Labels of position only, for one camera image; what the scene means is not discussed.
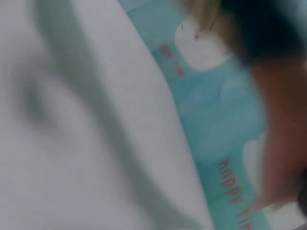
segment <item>white fabric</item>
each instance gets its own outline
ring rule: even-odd
[[[139,157],[180,210],[212,229],[160,69],[117,1],[74,2]],[[91,115],[46,70],[48,52],[26,0],[0,2],[0,30],[1,229],[150,229]],[[42,120],[29,118],[34,93],[42,98]]]

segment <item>hand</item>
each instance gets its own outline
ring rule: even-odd
[[[296,201],[299,177],[307,169],[307,114],[275,120],[268,131],[260,206]]]

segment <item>white sheet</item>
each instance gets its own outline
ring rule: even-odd
[[[212,229],[171,94],[150,53],[115,0],[75,3],[140,158],[178,208]],[[148,229],[90,114],[46,71],[49,57],[25,0],[0,3],[0,29],[0,226]],[[38,122],[27,116],[33,92],[43,98]]]

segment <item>light blue paper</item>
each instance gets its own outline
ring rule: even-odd
[[[185,16],[172,1],[138,1],[128,8],[134,1],[119,2],[172,91],[216,230],[271,230],[264,212],[249,209],[256,192],[244,147],[258,139],[265,124],[248,71],[232,56],[203,71],[188,64],[175,38]]]

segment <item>white cloud design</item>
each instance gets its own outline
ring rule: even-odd
[[[196,23],[187,18],[175,32],[175,44],[190,67],[196,71],[205,71],[222,64],[229,52],[217,35],[200,35]]]
[[[252,140],[243,147],[244,166],[258,194],[260,193],[261,159],[265,140],[266,133],[263,133],[257,140]],[[269,207],[263,211],[273,230],[292,230],[305,223],[295,204],[289,204],[278,211],[272,211]]]

